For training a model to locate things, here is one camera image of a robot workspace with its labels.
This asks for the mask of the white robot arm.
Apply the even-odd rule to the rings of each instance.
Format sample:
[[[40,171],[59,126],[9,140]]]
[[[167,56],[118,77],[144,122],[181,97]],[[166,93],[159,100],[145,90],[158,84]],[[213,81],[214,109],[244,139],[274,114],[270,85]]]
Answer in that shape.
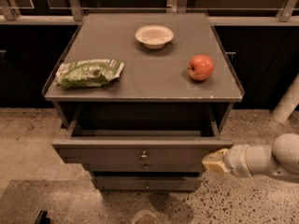
[[[224,133],[235,137],[232,147],[206,155],[208,171],[238,177],[266,175],[299,181],[299,82],[294,80],[274,110],[235,110]]]

